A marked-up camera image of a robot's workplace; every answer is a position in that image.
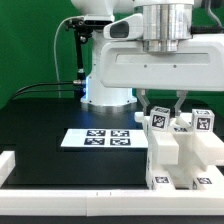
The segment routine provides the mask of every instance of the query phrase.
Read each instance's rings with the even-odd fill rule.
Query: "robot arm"
[[[113,15],[116,12],[133,12],[132,0],[71,0],[71,2],[84,15]]]
[[[106,26],[104,36],[119,41],[102,50],[103,85],[224,91],[224,35],[192,35],[193,4],[135,1],[137,14]]]

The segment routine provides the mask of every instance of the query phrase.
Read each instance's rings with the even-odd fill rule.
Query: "white cube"
[[[211,110],[192,110],[192,127],[196,132],[212,132],[215,115]]]
[[[170,121],[170,109],[154,107],[150,113],[150,127],[157,131],[166,131]]]

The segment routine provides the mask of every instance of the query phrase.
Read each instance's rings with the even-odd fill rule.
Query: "black tabletop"
[[[172,100],[152,102],[174,105]],[[183,111],[208,106],[186,101]],[[0,110],[0,152],[14,150],[16,168],[3,189],[146,189],[147,149],[71,150],[60,144],[69,128],[142,129],[135,111],[102,114],[81,109],[74,99],[18,99]],[[215,132],[223,139],[224,119]],[[0,217],[0,223],[223,223],[223,217]]]

